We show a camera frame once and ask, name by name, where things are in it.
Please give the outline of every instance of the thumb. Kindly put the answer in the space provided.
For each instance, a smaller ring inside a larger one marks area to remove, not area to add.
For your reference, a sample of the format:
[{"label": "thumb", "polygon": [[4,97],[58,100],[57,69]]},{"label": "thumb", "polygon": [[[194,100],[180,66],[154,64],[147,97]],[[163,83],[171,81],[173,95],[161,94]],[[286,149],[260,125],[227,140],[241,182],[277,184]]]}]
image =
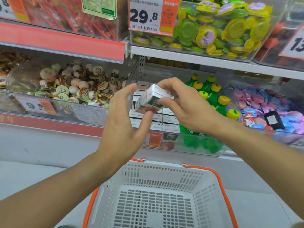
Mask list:
[{"label": "thumb", "polygon": [[153,119],[153,112],[152,111],[146,112],[141,120],[138,130],[135,132],[134,139],[136,142],[138,141],[140,143],[139,146],[141,146],[145,141],[146,135],[152,124],[152,119]]},{"label": "thumb", "polygon": [[166,97],[160,98],[158,100],[158,103],[172,110],[172,112],[175,114],[175,117],[177,117],[177,119],[184,115],[184,111],[179,106],[179,104],[177,104],[177,102],[171,98],[166,98]]}]

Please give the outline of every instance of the hand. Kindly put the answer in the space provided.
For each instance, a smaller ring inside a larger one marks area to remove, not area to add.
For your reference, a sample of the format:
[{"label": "hand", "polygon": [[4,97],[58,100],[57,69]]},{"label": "hand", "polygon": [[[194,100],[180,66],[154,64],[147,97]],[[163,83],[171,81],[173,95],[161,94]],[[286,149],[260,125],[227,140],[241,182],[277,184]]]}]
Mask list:
[{"label": "hand", "polygon": [[136,84],[128,85],[110,100],[108,119],[95,158],[108,165],[112,174],[126,164],[142,146],[151,127],[153,113],[148,111],[135,130],[129,118],[128,96],[136,91]]},{"label": "hand", "polygon": [[178,121],[187,129],[213,136],[213,132],[226,120],[226,117],[215,111],[195,88],[185,85],[178,78],[165,79],[157,85],[178,95],[176,100],[161,98],[158,102],[172,110]]}]

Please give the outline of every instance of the white plastic basket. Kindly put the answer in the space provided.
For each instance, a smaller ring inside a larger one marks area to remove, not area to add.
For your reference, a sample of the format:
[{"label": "white plastic basket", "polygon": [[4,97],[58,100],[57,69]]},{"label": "white plastic basket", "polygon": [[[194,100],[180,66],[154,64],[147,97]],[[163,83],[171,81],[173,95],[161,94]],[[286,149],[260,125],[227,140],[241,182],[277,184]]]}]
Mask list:
[{"label": "white plastic basket", "polygon": [[212,169],[132,159],[93,192],[82,228],[237,228]]}]

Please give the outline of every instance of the white floor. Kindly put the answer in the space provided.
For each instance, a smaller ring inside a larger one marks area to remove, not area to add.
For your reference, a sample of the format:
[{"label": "white floor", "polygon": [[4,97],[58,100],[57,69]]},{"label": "white floor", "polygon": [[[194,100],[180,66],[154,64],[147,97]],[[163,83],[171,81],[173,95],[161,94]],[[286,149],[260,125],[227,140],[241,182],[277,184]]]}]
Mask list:
[{"label": "white floor", "polygon": [[[0,200],[64,168],[0,161]],[[226,190],[240,228],[289,228],[302,220],[275,194]],[[90,196],[56,227],[82,227]]]}]

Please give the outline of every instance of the yellow bottle cap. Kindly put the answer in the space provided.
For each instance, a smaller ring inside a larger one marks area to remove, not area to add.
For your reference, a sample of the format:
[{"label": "yellow bottle cap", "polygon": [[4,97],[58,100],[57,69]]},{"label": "yellow bottle cap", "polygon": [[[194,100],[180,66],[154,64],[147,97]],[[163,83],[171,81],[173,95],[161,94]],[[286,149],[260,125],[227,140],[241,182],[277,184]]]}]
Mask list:
[{"label": "yellow bottle cap", "polygon": [[199,82],[199,81],[196,81],[194,84],[193,84],[193,87],[196,88],[197,90],[200,90],[202,87],[203,87],[203,83]]},{"label": "yellow bottle cap", "polygon": [[207,78],[207,81],[209,81],[209,82],[215,82],[215,80],[216,80],[216,77],[215,77],[215,76],[209,76],[209,77]]},{"label": "yellow bottle cap", "polygon": [[231,118],[233,120],[238,120],[239,117],[241,116],[240,112],[235,110],[235,109],[230,109],[228,110],[226,114],[227,118]]},{"label": "yellow bottle cap", "polygon": [[218,84],[213,84],[211,86],[211,90],[214,91],[214,92],[219,92],[221,90],[221,86],[218,85]]},{"label": "yellow bottle cap", "polygon": [[226,96],[220,96],[217,101],[218,101],[218,103],[220,103],[222,105],[228,105],[230,102],[230,99]]},{"label": "yellow bottle cap", "polygon": [[205,92],[205,91],[200,91],[199,92],[200,93],[200,95],[206,100],[207,98],[208,98],[208,96],[209,96],[209,94],[207,93],[207,92]]},{"label": "yellow bottle cap", "polygon": [[199,75],[197,73],[194,73],[191,79],[197,81],[199,79]]}]

